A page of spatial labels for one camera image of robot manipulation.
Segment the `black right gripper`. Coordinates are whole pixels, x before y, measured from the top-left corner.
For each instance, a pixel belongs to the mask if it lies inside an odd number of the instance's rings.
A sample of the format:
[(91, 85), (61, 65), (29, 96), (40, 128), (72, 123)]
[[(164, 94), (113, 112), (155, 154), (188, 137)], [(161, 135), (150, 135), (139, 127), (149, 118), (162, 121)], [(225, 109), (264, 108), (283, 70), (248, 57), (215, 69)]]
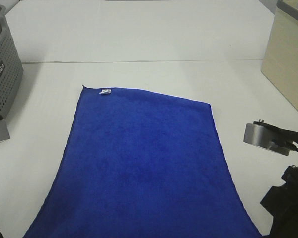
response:
[(287, 167), (282, 180), (285, 183), (271, 187), (260, 202), (273, 216), (265, 238), (298, 238), (298, 167)]

